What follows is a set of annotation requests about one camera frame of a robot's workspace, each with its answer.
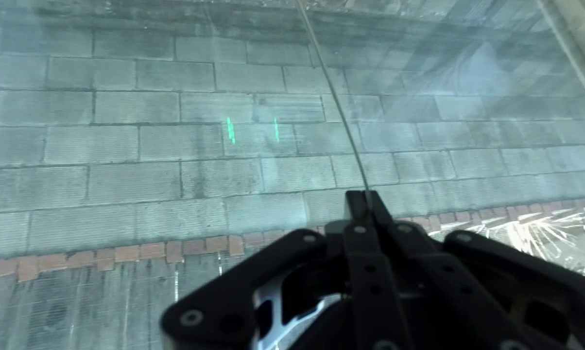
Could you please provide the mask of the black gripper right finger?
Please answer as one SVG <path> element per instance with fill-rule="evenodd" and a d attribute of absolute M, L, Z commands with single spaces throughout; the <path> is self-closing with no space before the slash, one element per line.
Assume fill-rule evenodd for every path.
<path fill-rule="evenodd" d="M 585 350 L 585 275 L 469 229 L 434 240 L 367 194 L 399 266 L 428 285 L 436 310 L 467 350 Z"/>

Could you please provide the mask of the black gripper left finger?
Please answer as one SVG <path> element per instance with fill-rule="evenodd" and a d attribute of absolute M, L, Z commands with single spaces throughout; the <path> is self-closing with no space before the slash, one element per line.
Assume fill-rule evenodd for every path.
<path fill-rule="evenodd" d="M 177 350 L 259 350 L 317 316 L 348 350 L 412 350 L 375 190 L 346 194 L 350 215 L 294 229 L 171 303 L 160 326 Z"/>

